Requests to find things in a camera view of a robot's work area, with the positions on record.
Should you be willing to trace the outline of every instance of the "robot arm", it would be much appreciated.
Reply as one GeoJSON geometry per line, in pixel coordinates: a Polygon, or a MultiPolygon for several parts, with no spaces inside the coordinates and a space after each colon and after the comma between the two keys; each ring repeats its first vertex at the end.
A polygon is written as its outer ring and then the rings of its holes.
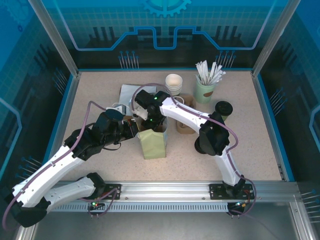
{"type": "MultiPolygon", "coordinates": [[[[144,119],[142,125],[146,129],[155,129],[162,124],[165,117],[170,117],[189,126],[198,133],[199,137],[194,144],[195,149],[201,154],[214,156],[222,174],[226,191],[231,197],[237,194],[237,191],[245,184],[245,181],[236,174],[228,159],[226,149],[228,149],[230,143],[228,140],[229,133],[223,127],[199,117],[205,116],[224,124],[220,114],[217,112],[212,114],[200,112],[182,103],[179,103],[180,106],[183,106],[180,108],[176,106],[170,95],[163,91],[159,91],[153,96],[141,90],[134,100],[137,103],[135,104],[136,110],[134,113],[144,119]]],[[[228,154],[235,169],[241,175],[231,153],[228,154]]]]}
{"type": "Polygon", "coordinates": [[[65,140],[65,144],[58,152],[40,169],[28,179],[15,185],[10,191],[7,188],[1,190],[1,194],[9,204],[18,193],[22,193],[14,202],[11,208],[13,217],[24,227],[30,227],[41,219],[48,212],[64,203],[79,199],[96,199],[103,193],[109,192],[103,179],[97,173],[89,173],[78,181],[52,188],[69,171],[84,163],[92,155],[101,152],[103,147],[111,144],[119,144],[122,141],[135,137],[138,133],[137,124],[131,120],[123,120],[119,109],[107,109],[102,112],[97,121],[85,127],[83,135],[77,146],[67,156],[54,164],[60,156],[65,154],[74,145],[80,133],[75,130],[65,140]],[[42,174],[44,168],[51,165],[42,174]],[[28,188],[22,191],[23,187],[30,182],[28,188]]]}

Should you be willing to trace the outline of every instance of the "gear logo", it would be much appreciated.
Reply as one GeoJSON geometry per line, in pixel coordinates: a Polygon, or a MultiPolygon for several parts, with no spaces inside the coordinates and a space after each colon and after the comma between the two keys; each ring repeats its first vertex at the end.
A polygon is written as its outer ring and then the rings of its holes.
{"type": "Polygon", "coordinates": [[[29,16],[27,0],[0,0],[0,7],[6,7],[11,17],[21,25],[29,16]]]}
{"type": "Polygon", "coordinates": [[[149,10],[150,14],[156,14],[157,17],[174,14],[180,14],[180,10],[187,9],[186,5],[191,4],[191,0],[142,0],[145,10],[149,10]]]}

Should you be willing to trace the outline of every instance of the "cable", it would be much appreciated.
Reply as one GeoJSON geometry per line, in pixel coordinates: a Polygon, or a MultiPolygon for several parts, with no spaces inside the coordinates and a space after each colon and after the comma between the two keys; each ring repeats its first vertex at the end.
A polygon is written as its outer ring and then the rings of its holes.
{"type": "Polygon", "coordinates": [[[44,173],[47,169],[49,169],[51,166],[54,166],[57,162],[59,162],[61,159],[63,159],[65,156],[67,156],[69,153],[71,153],[76,146],[78,145],[82,135],[84,134],[85,128],[86,128],[86,123],[88,120],[88,116],[89,116],[89,112],[90,112],[90,106],[91,104],[95,105],[96,107],[102,109],[103,111],[105,111],[105,108],[103,108],[102,106],[98,105],[97,103],[95,103],[94,101],[90,101],[88,103],[87,109],[86,109],[86,113],[83,119],[83,124],[79,133],[79,136],[77,138],[77,140],[74,142],[74,144],[72,145],[72,147],[66,151],[64,154],[62,154],[60,157],[58,157],[56,160],[52,161],[52,164],[48,164],[47,166],[45,166],[43,169],[41,169],[39,172],[37,172],[20,190],[20,192],[18,192],[18,194],[11,200],[11,202],[9,203],[9,205],[6,207],[3,217],[2,217],[2,227],[4,230],[9,231],[10,229],[8,229],[7,227],[7,217],[9,214],[9,211],[11,209],[11,207],[14,205],[14,203],[17,201],[17,199],[26,191],[26,189],[30,186],[30,184],[37,178],[39,177],[42,173],[44,173]]]}
{"type": "Polygon", "coordinates": [[[174,99],[176,99],[176,98],[181,99],[181,100],[182,100],[182,104],[185,104],[185,100],[184,100],[182,97],[180,97],[180,96],[174,96],[173,98],[174,98],[174,99]]]}
{"type": "MultiPolygon", "coordinates": [[[[240,216],[243,215],[242,212],[240,211],[237,211],[237,210],[231,210],[231,212],[234,212],[234,213],[237,213],[239,214],[240,216]]],[[[275,239],[278,239],[278,240],[281,240],[277,235],[275,235],[270,228],[267,227],[267,225],[265,225],[262,221],[260,221],[258,218],[254,217],[254,216],[251,216],[249,214],[246,214],[245,215],[246,217],[254,220],[254,221],[257,221],[258,223],[260,223],[272,236],[274,236],[275,239]]]]}
{"type": "Polygon", "coordinates": [[[232,131],[232,130],[231,130],[229,127],[227,127],[226,125],[222,124],[221,122],[218,122],[218,121],[216,121],[216,120],[214,120],[214,119],[211,119],[211,118],[209,118],[209,117],[207,117],[207,116],[198,115],[198,114],[196,114],[195,112],[191,111],[190,109],[187,109],[187,108],[181,106],[181,105],[178,104],[177,101],[174,99],[174,97],[172,96],[172,94],[171,94],[171,92],[169,91],[169,89],[168,89],[165,85],[160,84],[160,83],[147,83],[147,84],[144,84],[144,85],[138,87],[138,89],[135,90],[135,92],[134,92],[133,95],[132,95],[132,99],[131,99],[131,108],[132,108],[132,111],[135,110],[135,108],[134,108],[134,100],[135,100],[136,94],[138,93],[138,91],[139,91],[140,89],[142,89],[142,88],[145,87],[145,86],[160,86],[160,87],[165,88],[165,89],[167,90],[168,94],[170,94],[170,97],[171,97],[173,103],[174,103],[178,108],[186,111],[187,113],[190,113],[190,114],[192,114],[192,115],[195,115],[195,116],[197,116],[198,118],[206,119],[206,120],[208,120],[208,121],[210,121],[210,122],[213,122],[213,123],[219,125],[220,127],[226,129],[227,131],[229,131],[229,132],[233,135],[233,137],[234,137],[234,139],[235,139],[235,144],[232,145],[232,146],[230,146],[225,152],[226,152],[226,156],[227,156],[227,158],[229,159],[230,165],[231,165],[233,171],[235,172],[235,174],[236,174],[239,178],[241,178],[241,179],[243,179],[243,180],[248,181],[249,183],[251,183],[251,185],[252,185],[252,187],[253,187],[254,199],[253,199],[252,205],[249,207],[249,209],[248,209],[246,212],[242,213],[241,215],[244,215],[244,216],[245,216],[247,213],[249,213],[249,212],[252,210],[253,206],[256,204],[256,200],[257,200],[257,189],[256,189],[256,185],[254,184],[253,181],[251,181],[250,179],[248,179],[248,178],[246,178],[246,177],[244,177],[244,176],[241,176],[241,175],[238,173],[238,171],[237,171],[237,169],[236,169],[236,167],[235,167],[235,165],[234,165],[234,163],[233,163],[233,161],[232,161],[232,159],[231,159],[231,157],[230,157],[230,153],[229,153],[229,152],[230,152],[232,149],[234,149],[236,146],[238,146],[238,143],[239,143],[239,139],[238,139],[237,135],[235,134],[235,132],[232,131]]]}
{"type": "Polygon", "coordinates": [[[104,150],[108,150],[108,151],[117,151],[119,148],[121,148],[121,142],[119,142],[119,147],[118,148],[114,148],[114,149],[112,149],[112,148],[106,148],[106,147],[103,147],[102,149],[104,149],[104,150]]]}
{"type": "MultiPolygon", "coordinates": [[[[110,194],[112,194],[113,192],[114,192],[114,194],[113,194],[113,197],[112,197],[112,200],[111,200],[109,206],[104,210],[104,212],[102,212],[102,213],[99,214],[99,216],[103,216],[103,215],[105,215],[105,214],[109,211],[109,209],[111,208],[111,205],[112,205],[112,203],[114,202],[114,200],[115,200],[115,198],[116,198],[116,196],[117,196],[117,193],[118,193],[118,189],[117,189],[117,188],[112,189],[110,192],[106,193],[105,195],[103,195],[102,197],[99,197],[99,198],[97,198],[97,199],[85,199],[85,198],[79,198],[79,199],[82,200],[82,201],[85,201],[85,202],[87,202],[87,203],[99,202],[99,201],[101,201],[102,199],[108,197],[108,196],[109,196],[110,194]]],[[[93,216],[93,214],[90,212],[89,209],[88,209],[88,213],[91,215],[91,217],[93,216]]]]}
{"type": "Polygon", "coordinates": [[[248,204],[250,203],[250,192],[249,190],[244,190],[245,194],[248,196],[248,204]]]}

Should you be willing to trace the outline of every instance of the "black lid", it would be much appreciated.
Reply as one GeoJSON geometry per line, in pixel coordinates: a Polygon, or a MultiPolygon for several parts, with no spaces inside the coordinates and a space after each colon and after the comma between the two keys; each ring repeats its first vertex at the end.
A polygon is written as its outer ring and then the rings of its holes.
{"type": "Polygon", "coordinates": [[[229,116],[230,114],[232,114],[233,110],[234,110],[234,108],[227,101],[219,101],[215,105],[215,111],[217,113],[221,114],[222,116],[229,116]]]}

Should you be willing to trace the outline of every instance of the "paper cup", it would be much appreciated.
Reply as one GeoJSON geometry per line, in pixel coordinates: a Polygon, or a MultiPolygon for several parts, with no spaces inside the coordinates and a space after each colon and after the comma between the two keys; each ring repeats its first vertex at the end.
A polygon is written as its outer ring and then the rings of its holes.
{"type": "Polygon", "coordinates": [[[169,89],[173,96],[180,94],[182,89],[182,77],[178,74],[169,74],[165,78],[165,86],[169,89]]]}

